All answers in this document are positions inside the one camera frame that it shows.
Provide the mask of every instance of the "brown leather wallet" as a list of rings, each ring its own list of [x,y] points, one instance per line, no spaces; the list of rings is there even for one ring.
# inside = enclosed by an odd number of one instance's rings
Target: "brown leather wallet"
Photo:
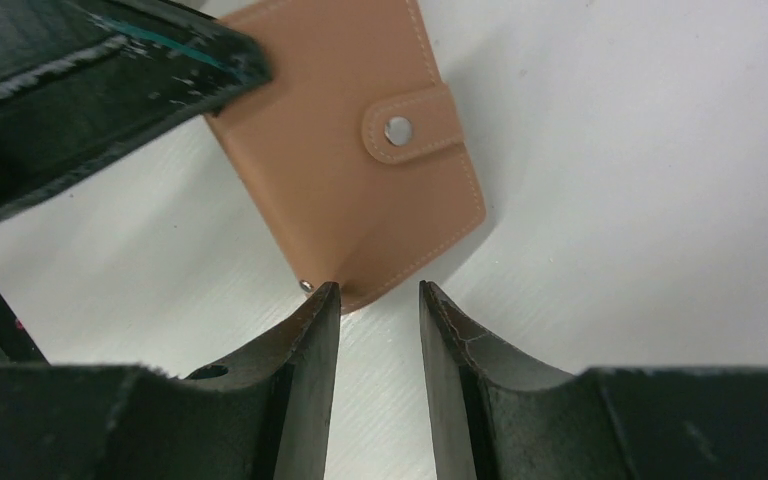
[[[207,121],[308,291],[357,310],[485,217],[415,0],[267,0],[220,20],[273,82]]]

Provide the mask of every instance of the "leather cover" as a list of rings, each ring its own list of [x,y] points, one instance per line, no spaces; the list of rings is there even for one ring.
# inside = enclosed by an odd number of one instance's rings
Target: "leather cover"
[[[248,36],[160,0],[0,0],[0,220],[269,81]]]
[[[273,82],[208,123],[298,280],[348,313],[478,226],[484,202],[414,0],[267,0],[221,20]],[[387,121],[407,118],[396,147]]]

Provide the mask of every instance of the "white surface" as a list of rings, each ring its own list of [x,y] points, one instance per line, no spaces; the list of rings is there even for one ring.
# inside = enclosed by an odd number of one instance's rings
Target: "white surface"
[[[768,1],[421,6],[490,219],[344,320],[327,477],[434,478],[420,279],[573,372],[768,364]],[[0,225],[0,289],[55,362],[175,374],[302,299],[201,119]]]

